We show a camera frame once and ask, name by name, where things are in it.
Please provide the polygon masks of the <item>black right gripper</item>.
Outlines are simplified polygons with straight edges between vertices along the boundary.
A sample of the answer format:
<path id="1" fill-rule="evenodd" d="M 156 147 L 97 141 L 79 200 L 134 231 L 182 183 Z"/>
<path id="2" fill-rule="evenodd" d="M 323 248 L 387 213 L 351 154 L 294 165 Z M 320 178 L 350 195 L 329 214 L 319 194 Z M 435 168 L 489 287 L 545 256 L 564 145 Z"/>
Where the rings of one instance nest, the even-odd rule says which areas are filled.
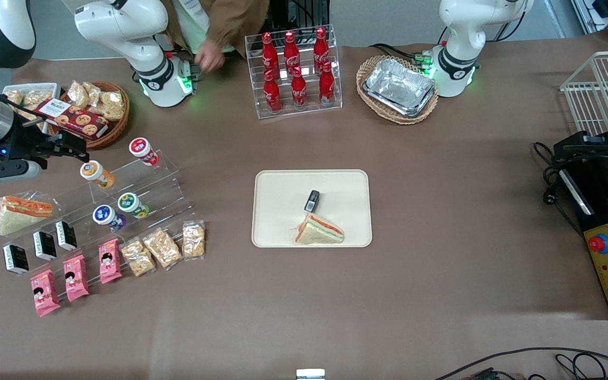
<path id="1" fill-rule="evenodd" d="M 82 162 L 90 160 L 86 141 L 69 132 L 48 136 L 37 127 L 13 127 L 0 140 L 0 162 L 36 157 L 70 157 Z"/>

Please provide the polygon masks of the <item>bystander bare hand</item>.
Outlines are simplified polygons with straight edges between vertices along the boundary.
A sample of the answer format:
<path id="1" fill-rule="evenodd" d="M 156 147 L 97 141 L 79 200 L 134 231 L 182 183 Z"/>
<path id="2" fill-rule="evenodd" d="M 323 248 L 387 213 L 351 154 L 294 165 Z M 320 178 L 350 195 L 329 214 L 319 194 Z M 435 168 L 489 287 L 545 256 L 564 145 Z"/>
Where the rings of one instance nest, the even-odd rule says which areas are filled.
<path id="1" fill-rule="evenodd" d="M 200 44 L 195 54 L 195 63 L 201 72 L 210 73 L 219 70 L 224 65 L 224 46 L 211 40 L 205 39 Z"/>

